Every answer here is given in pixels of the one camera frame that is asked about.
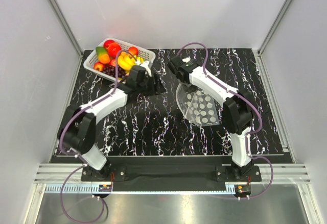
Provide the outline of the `dark purple grape bunch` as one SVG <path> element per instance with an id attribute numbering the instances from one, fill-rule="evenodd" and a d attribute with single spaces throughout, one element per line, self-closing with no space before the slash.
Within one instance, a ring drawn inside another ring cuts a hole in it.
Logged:
<path id="1" fill-rule="evenodd" d="M 115 77 L 115 66 L 112 66 L 112 65 L 106 65 L 104 68 L 103 68 L 103 71 L 102 73 L 108 75 L 108 76 L 111 76 L 111 77 Z M 126 72 L 118 66 L 118 78 L 119 79 L 122 79 L 126 76 Z"/>

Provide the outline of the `aluminium front rail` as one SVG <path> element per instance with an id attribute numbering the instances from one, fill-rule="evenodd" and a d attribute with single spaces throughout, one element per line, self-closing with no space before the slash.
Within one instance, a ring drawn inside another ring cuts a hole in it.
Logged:
<path id="1" fill-rule="evenodd" d="M 301 164 L 259 164 L 239 180 L 227 174 L 227 165 L 201 165 L 198 169 L 187 165 L 118 165 L 109 171 L 107 178 L 100 179 L 90 168 L 78 164 L 42 164 L 34 183 L 45 184 L 48 192 L 99 194 L 235 194 L 255 185 L 310 183 Z"/>

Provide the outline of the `yellow banana bunch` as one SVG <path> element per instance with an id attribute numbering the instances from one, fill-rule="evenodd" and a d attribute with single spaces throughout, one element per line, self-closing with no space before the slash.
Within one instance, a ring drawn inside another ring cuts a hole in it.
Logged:
<path id="1" fill-rule="evenodd" d="M 122 52 L 118 57 L 118 66 L 125 72 L 129 72 L 135 65 L 144 63 L 144 58 L 136 56 L 136 59 L 128 55 L 126 52 Z"/>

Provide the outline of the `red apple back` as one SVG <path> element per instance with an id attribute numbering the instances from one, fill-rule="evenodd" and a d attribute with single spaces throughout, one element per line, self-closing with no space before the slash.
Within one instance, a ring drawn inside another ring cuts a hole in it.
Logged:
<path id="1" fill-rule="evenodd" d="M 108 49 L 108 47 L 109 47 L 112 43 L 115 43 L 115 41 L 112 40 L 112 39 L 105 40 L 105 42 L 103 43 L 103 47 L 106 48 L 106 49 Z"/>

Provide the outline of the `right connector board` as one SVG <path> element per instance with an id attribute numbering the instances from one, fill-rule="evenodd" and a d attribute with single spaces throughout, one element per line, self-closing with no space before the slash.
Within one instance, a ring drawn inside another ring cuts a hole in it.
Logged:
<path id="1" fill-rule="evenodd" d="M 237 186 L 237 193 L 251 193 L 251 186 L 247 185 L 238 185 Z"/>

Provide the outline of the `small red apple front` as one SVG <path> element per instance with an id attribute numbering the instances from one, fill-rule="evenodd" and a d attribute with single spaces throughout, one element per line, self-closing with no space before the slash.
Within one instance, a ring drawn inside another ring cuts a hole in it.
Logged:
<path id="1" fill-rule="evenodd" d="M 105 64 L 103 64 L 101 62 L 97 62 L 94 64 L 94 70 L 96 70 L 98 72 L 102 72 L 104 68 L 105 68 Z"/>

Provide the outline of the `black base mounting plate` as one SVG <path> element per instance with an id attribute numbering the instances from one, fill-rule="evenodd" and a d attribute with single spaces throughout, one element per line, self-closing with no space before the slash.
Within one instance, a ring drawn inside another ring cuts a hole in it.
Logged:
<path id="1" fill-rule="evenodd" d="M 82 170 L 83 182 L 113 181 L 115 192 L 182 192 L 226 190 L 226 183 L 259 183 L 258 166 L 239 180 L 227 169 L 230 156 L 111 156 L 102 177 L 90 167 Z"/>

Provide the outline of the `right aluminium frame post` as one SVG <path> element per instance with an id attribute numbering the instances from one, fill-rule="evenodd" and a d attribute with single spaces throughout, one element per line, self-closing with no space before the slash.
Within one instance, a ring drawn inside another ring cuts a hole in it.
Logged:
<path id="1" fill-rule="evenodd" d="M 258 49 L 258 55 L 261 56 L 264 51 L 266 50 L 268 44 L 270 43 L 272 37 L 274 36 L 276 30 L 278 29 L 279 25 L 281 24 L 282 20 L 284 19 L 286 13 L 288 12 L 291 4 L 294 0 L 285 0 L 281 9 L 279 10 L 271 28 L 269 29 L 266 37 L 264 38 L 264 41 L 260 45 L 260 48 Z"/>

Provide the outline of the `left aluminium frame post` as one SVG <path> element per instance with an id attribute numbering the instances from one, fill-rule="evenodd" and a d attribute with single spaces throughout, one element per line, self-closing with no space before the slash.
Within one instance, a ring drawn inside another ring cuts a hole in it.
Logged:
<path id="1" fill-rule="evenodd" d="M 79 55 L 82 56 L 83 55 L 83 49 L 80 47 L 80 45 L 78 44 L 78 41 L 76 39 L 76 37 L 74 36 L 57 0 L 47 0 L 48 3 L 50 4 L 54 14 L 56 15 L 62 29 L 64 30 L 68 40 L 70 41 L 72 47 L 74 48 L 75 52 Z"/>

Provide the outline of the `green orange mango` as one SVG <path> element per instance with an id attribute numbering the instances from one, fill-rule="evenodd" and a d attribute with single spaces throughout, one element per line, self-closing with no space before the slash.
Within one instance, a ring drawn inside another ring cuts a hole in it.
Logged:
<path id="1" fill-rule="evenodd" d="M 106 48 L 104 48 L 102 46 L 97 46 L 95 50 L 96 50 L 97 56 L 108 54 Z"/>

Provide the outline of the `aluminium frame post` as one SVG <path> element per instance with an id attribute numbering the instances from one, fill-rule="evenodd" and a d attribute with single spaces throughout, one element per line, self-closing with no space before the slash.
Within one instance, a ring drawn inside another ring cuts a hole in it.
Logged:
<path id="1" fill-rule="evenodd" d="M 79 55 L 82 56 L 83 55 L 83 49 L 80 47 L 80 45 L 78 44 L 78 41 L 76 39 L 76 37 L 74 36 L 57 0 L 47 0 L 48 3 L 50 4 L 54 14 L 56 15 L 62 29 L 64 30 L 68 40 L 70 41 L 72 47 L 74 48 L 75 52 Z"/>
<path id="2" fill-rule="evenodd" d="M 264 51 L 266 50 L 268 44 L 270 43 L 272 37 L 274 36 L 276 30 L 278 29 L 279 25 L 281 24 L 282 20 L 284 19 L 286 13 L 288 12 L 291 4 L 294 0 L 285 0 L 281 9 L 279 10 L 271 28 L 269 29 L 266 37 L 264 38 L 264 41 L 260 45 L 260 48 L 258 49 L 258 55 L 261 56 Z"/>

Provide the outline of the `connector board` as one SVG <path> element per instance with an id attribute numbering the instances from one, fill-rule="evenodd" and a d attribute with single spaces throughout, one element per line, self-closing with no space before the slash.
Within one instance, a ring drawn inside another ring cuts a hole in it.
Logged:
<path id="1" fill-rule="evenodd" d="M 237 193 L 251 193 L 251 186 L 247 185 L 238 185 L 237 186 Z"/>
<path id="2" fill-rule="evenodd" d="M 99 192 L 112 192 L 112 183 L 100 184 L 98 187 Z"/>

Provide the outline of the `clear dotted zip top bag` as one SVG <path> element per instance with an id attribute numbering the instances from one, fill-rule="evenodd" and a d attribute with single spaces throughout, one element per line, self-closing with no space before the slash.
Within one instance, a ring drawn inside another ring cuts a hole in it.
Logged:
<path id="1" fill-rule="evenodd" d="M 198 127 L 220 124 L 215 100 L 202 89 L 188 91 L 186 85 L 179 84 L 176 101 L 184 119 Z"/>

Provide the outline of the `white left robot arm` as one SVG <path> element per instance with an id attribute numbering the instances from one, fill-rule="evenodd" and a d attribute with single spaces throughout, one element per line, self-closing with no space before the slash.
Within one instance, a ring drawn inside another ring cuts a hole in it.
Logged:
<path id="1" fill-rule="evenodd" d="M 96 125 L 108 114 L 121 108 L 138 95 L 160 95 L 166 89 L 159 75 L 144 66 L 133 66 L 129 75 L 116 80 L 115 86 L 98 99 L 83 106 L 69 105 L 61 121 L 57 139 L 59 149 L 66 154 L 72 149 L 83 165 L 92 168 L 92 175 L 99 181 L 110 176 L 107 158 L 95 145 Z"/>

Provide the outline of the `left connector board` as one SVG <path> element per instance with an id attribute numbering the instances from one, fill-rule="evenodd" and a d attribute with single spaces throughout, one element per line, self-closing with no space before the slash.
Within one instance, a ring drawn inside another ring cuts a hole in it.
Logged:
<path id="1" fill-rule="evenodd" d="M 99 192 L 112 192 L 112 183 L 100 184 L 98 187 Z"/>

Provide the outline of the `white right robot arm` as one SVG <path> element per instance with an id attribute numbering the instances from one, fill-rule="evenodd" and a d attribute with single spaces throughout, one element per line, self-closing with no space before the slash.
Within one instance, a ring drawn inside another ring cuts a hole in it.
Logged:
<path id="1" fill-rule="evenodd" d="M 237 181 L 246 180 L 253 166 L 249 151 L 253 120 L 250 93 L 210 76 L 195 59 L 174 57 L 168 68 L 179 80 L 176 100 L 184 118 L 199 127 L 222 125 L 232 144 L 227 172 Z"/>

